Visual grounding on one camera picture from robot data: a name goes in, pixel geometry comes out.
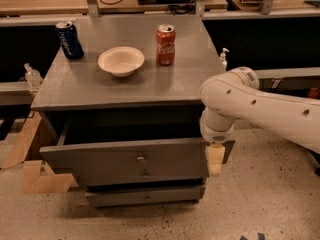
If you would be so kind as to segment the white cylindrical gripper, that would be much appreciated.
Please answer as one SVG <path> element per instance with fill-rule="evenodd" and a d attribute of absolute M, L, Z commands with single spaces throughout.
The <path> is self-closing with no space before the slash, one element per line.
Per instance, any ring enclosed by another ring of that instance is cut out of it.
<path fill-rule="evenodd" d="M 233 132 L 235 119 L 205 108 L 200 118 L 200 132 L 209 143 L 206 147 L 207 168 L 210 176 L 218 176 L 221 172 L 225 147 Z"/>

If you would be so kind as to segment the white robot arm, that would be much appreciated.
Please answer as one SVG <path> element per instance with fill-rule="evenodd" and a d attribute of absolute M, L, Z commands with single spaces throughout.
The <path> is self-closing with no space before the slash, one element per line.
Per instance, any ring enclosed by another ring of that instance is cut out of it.
<path fill-rule="evenodd" d="M 237 119 L 247 120 L 315 153 L 320 153 L 320 100 L 263 92 L 248 67 L 207 79 L 200 88 L 205 106 L 200 119 L 203 138 L 225 143 Z"/>

